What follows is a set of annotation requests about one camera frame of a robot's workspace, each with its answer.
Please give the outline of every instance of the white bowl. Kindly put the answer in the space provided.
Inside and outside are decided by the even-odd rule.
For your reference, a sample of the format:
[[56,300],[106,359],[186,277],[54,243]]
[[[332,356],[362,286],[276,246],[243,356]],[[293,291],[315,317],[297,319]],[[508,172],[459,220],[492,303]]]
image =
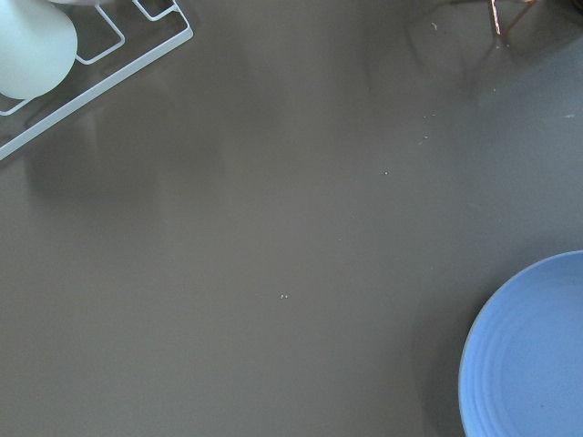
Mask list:
[[75,62],[77,32],[46,0],[0,0],[0,93],[41,96],[60,84]]

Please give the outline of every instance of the ceramic plate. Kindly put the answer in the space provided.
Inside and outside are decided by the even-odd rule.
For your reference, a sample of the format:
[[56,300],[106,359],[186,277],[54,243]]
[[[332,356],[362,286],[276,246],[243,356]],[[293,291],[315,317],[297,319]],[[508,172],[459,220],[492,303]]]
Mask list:
[[459,401],[467,437],[583,436],[583,251],[538,262],[488,301]]

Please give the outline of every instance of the gray countertop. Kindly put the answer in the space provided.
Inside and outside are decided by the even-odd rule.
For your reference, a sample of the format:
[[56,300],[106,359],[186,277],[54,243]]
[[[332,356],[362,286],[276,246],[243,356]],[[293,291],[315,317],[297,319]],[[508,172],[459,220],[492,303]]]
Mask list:
[[0,434],[461,437],[478,309],[583,247],[583,16],[181,4],[0,163]]

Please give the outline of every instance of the white wire rack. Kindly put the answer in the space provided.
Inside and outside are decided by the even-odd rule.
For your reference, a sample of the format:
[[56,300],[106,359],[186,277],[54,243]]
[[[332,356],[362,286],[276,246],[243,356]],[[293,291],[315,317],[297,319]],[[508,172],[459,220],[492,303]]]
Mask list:
[[[139,71],[144,66],[154,62],[156,59],[167,54],[167,52],[173,50],[177,46],[188,41],[193,36],[192,28],[190,24],[180,10],[176,0],[167,1],[169,3],[168,7],[163,8],[161,11],[152,15],[148,9],[144,6],[145,0],[131,0],[131,3],[139,11],[142,18],[145,18],[149,23],[156,23],[158,21],[164,21],[163,18],[169,17],[169,15],[175,15],[180,18],[183,22],[182,26],[178,31],[174,31],[171,35],[167,36],[164,34],[164,40],[161,43],[157,43],[153,47],[149,47],[145,53],[132,58],[123,66],[117,68],[113,73],[105,75],[100,78],[95,84],[92,84],[89,88],[81,91],[80,93],[67,99],[62,105],[56,108],[51,108],[48,114],[43,114],[39,120],[35,122],[30,122],[30,114],[25,114],[21,116],[21,119],[16,120],[16,124],[20,125],[20,128],[12,129],[15,132],[6,132],[11,130],[5,128],[7,122],[12,121],[13,118],[20,117],[20,115],[27,110],[27,106],[31,102],[37,102],[43,100],[44,102],[50,102],[51,98],[58,95],[59,90],[62,87],[59,86],[56,90],[36,99],[28,99],[17,102],[12,102],[12,106],[8,108],[0,108],[0,160],[6,158],[8,155],[18,150],[21,146],[26,144],[28,141],[34,137],[40,135],[45,130],[52,127],[55,123],[58,123],[63,118],[67,117],[74,111],[80,109],[83,105],[87,104],[94,98],[100,96],[101,94],[108,91],[111,87],[117,85],[119,82],[125,80],[129,76],[133,75]],[[84,58],[77,52],[77,62],[83,67],[90,67],[94,64],[102,61],[107,56],[118,51],[127,42],[127,35],[120,29],[120,25],[116,23],[116,18],[112,17],[104,7],[99,4],[93,6],[97,11],[98,15],[103,19],[107,26],[113,31],[116,36],[116,42],[111,46],[102,49],[99,53],[90,58]]]

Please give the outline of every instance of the wire rack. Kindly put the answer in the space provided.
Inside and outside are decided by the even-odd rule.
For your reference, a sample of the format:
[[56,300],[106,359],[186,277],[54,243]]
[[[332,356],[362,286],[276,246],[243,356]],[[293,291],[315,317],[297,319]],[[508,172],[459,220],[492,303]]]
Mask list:
[[193,36],[175,0],[63,6],[78,33],[76,62],[53,91],[0,97],[0,159]]

